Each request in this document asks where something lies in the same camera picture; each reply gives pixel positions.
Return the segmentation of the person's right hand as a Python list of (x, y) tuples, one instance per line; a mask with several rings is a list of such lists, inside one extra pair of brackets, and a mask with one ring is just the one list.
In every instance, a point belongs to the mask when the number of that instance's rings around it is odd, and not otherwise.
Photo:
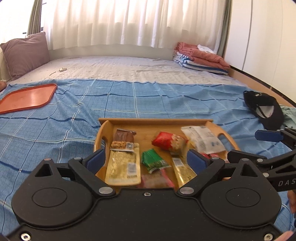
[(295, 214), (295, 212), (296, 212), (296, 193), (293, 190), (289, 190), (287, 192), (287, 197), (289, 200), (290, 212), (292, 214)]

